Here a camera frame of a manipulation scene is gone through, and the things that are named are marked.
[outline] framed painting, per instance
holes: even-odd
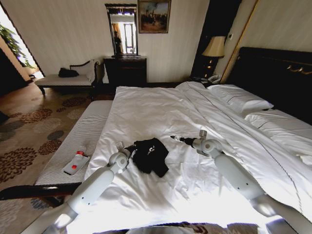
[[[139,33],[168,33],[171,0],[138,0]]]

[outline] black bag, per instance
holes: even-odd
[[[78,72],[75,70],[68,70],[66,68],[61,67],[60,71],[58,72],[59,77],[76,77],[79,76]]]
[[[165,164],[168,150],[157,138],[150,140],[136,141],[136,153],[133,162],[137,168],[144,173],[151,173],[153,170],[159,177],[163,177],[169,170]]]

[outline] pillow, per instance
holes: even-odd
[[[90,82],[94,81],[94,71],[90,70],[89,72],[87,72],[86,76]]]
[[[312,126],[279,110],[251,113],[245,117],[275,143],[312,166]]]
[[[61,67],[61,69],[58,72],[58,76],[65,78],[65,77],[76,77],[79,76],[78,72],[75,70],[68,70],[66,68]]]
[[[211,85],[207,89],[221,102],[239,114],[246,115],[273,107],[266,100],[232,84]]]

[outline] bed bench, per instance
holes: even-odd
[[[40,173],[34,185],[14,186],[0,192],[0,200],[39,197],[49,205],[60,205],[64,195],[71,195],[82,183],[86,163],[75,175],[67,175],[62,168],[74,157],[79,146],[85,146],[87,156],[92,156],[105,126],[112,100],[93,101],[58,150]]]
[[[48,75],[35,81],[42,94],[45,95],[44,88],[89,88],[91,100],[94,100],[94,89],[104,75],[104,66],[98,60],[90,60],[80,65],[70,65],[71,70],[76,70],[79,76],[61,78],[57,74]]]

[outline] floor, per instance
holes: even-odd
[[[96,100],[113,99],[100,94]],[[0,190],[32,185],[91,100],[85,90],[46,89],[34,83],[0,97],[0,110],[10,118],[0,125]],[[36,198],[0,201],[0,234],[17,234],[42,212],[51,209]],[[255,225],[187,224],[196,233],[256,234]]]

